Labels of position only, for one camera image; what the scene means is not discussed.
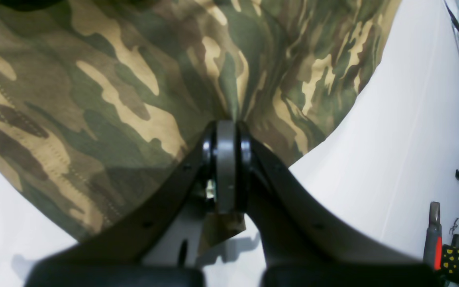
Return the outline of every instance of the camo pattern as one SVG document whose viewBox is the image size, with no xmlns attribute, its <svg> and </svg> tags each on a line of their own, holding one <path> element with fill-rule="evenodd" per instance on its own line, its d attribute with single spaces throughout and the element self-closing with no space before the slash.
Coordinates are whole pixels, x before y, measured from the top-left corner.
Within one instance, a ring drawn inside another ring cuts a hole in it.
<svg viewBox="0 0 459 287">
<path fill-rule="evenodd" d="M 212 120 L 246 121 L 291 165 L 350 111 L 399 2 L 0 6 L 0 171 L 83 240 L 149 198 Z M 208 222 L 209 246 L 243 228 Z"/>
</svg>

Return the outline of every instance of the white surface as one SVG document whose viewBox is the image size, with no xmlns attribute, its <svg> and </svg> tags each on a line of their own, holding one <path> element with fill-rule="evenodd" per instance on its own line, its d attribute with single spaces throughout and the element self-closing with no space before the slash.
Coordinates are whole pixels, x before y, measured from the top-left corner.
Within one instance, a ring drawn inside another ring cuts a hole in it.
<svg viewBox="0 0 459 287">
<path fill-rule="evenodd" d="M 456 169 L 459 54 L 450 19 L 442 0 L 403 0 L 382 62 L 355 106 L 291 171 L 334 214 L 420 259 L 431 201 L 441 203 L 443 240 L 450 242 L 459 218 Z M 253 240 L 257 229 L 246 219 L 248 230 L 238 238 Z M 70 244 L 0 175 L 0 287 L 22 285 L 11 267 L 15 254 L 36 260 Z M 257 286 L 264 268 L 256 248 L 204 270 L 210 287 L 232 287 Z"/>
</svg>

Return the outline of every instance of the camouflage fabric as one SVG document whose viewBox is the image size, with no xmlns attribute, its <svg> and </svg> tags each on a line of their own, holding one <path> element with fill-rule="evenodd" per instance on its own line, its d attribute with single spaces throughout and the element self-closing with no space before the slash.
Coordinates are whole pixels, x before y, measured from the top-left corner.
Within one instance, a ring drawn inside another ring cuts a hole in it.
<svg viewBox="0 0 459 287">
<path fill-rule="evenodd" d="M 78 240 L 149 198 L 211 120 L 287 165 L 350 111 L 399 0 L 0 6 L 0 171 Z M 211 218 L 204 244 L 241 231 Z"/>
</svg>

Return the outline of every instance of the black metal bracket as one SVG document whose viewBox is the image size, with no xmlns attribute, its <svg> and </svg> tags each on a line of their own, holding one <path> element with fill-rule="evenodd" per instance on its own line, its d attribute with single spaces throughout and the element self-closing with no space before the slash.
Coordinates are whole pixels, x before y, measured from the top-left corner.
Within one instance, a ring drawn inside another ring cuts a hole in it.
<svg viewBox="0 0 459 287">
<path fill-rule="evenodd" d="M 436 282 L 428 266 L 331 214 L 244 123 L 212 122 L 147 202 L 91 240 L 43 260 L 26 286 L 202 286 L 193 267 L 208 212 L 250 216 L 270 267 L 266 286 L 329 282 L 324 274 L 338 269 L 356 274 L 333 278 L 337 284 L 357 274 L 373 274 L 368 286 Z"/>
</svg>

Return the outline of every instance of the camouflage pants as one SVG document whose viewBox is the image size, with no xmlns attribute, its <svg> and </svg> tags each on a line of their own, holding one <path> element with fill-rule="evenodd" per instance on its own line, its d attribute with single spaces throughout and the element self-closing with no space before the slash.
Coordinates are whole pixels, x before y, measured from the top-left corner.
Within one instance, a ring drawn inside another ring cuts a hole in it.
<svg viewBox="0 0 459 287">
<path fill-rule="evenodd" d="M 368 83 L 400 0 L 64 0 L 0 6 L 0 171 L 78 240 L 149 198 L 206 124 L 287 165 Z M 244 228 L 207 220 L 211 246 Z"/>
</svg>

